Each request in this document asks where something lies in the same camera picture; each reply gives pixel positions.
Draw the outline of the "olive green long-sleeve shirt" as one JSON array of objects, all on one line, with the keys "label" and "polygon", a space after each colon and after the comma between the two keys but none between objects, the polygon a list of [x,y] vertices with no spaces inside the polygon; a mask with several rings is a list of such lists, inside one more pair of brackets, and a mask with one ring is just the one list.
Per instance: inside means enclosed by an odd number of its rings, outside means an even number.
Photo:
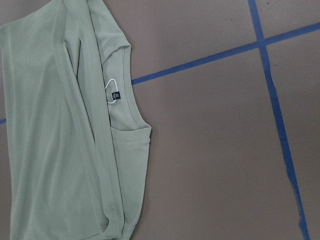
[{"label": "olive green long-sleeve shirt", "polygon": [[52,0],[0,28],[10,239],[128,240],[151,126],[131,44],[101,0]]}]

